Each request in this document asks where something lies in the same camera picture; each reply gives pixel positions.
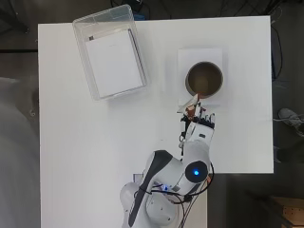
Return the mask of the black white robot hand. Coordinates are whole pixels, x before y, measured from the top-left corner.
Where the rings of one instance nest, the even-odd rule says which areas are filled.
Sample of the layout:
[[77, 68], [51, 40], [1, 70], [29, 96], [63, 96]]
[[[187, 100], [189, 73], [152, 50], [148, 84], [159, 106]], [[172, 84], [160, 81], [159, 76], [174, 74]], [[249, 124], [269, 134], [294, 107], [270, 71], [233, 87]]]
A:
[[180, 133], [180, 146], [194, 141], [209, 146], [215, 132], [216, 115], [207, 113], [202, 105], [202, 96], [196, 94], [179, 108], [178, 113], [181, 114], [180, 122], [184, 124]]

